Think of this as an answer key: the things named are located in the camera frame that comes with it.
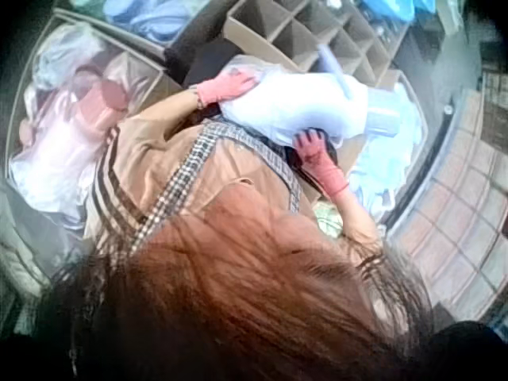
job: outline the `white plastic bag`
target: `white plastic bag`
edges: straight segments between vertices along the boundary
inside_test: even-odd
[[[364,131],[368,89],[351,76],[344,76],[352,92],[347,99],[331,74],[289,73],[251,56],[236,56],[224,71],[234,68],[258,71],[260,84],[240,98],[221,102],[222,114],[276,144],[291,146],[293,136],[308,128],[344,139]]]
[[[55,90],[71,78],[78,67],[106,50],[86,23],[62,25],[40,46],[33,61],[33,83],[40,90]]]

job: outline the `plaid strap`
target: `plaid strap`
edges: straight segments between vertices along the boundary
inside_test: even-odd
[[[130,255],[139,250],[168,217],[181,211],[195,180],[219,139],[233,140],[256,152],[265,164],[284,181],[290,191],[289,210],[293,213],[299,211],[302,190],[292,170],[280,156],[239,126],[211,120],[206,120],[203,124],[205,128],[196,139],[183,165],[169,179],[146,222],[137,230]]]

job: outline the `white bag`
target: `white bag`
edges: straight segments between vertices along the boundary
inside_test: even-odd
[[[233,68],[258,71],[260,84],[242,97],[221,102],[222,114],[276,144],[291,146],[293,136],[308,128],[344,139],[364,131],[368,88],[351,76],[344,76],[352,92],[349,100],[331,74],[289,73],[251,56],[236,56],[224,71]]]

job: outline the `pink fabric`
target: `pink fabric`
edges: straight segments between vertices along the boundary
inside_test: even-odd
[[[228,101],[245,94],[259,83],[254,72],[231,70],[198,84],[198,96],[204,106]]]
[[[82,128],[90,135],[103,138],[108,129],[127,114],[128,104],[127,94],[121,85],[109,80],[97,82],[78,102],[84,121]]]
[[[322,133],[309,129],[296,134],[293,144],[303,162],[302,169],[316,179],[330,198],[348,187],[344,172],[333,163],[326,151]]]

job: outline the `hand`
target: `hand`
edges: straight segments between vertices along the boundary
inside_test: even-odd
[[[326,151],[322,132],[307,129],[304,133],[297,133],[293,145],[303,162],[302,169],[316,179],[330,198],[348,187],[344,172],[333,163]]]
[[[198,96],[204,106],[235,99],[259,83],[254,71],[231,70],[214,79],[198,84]]]

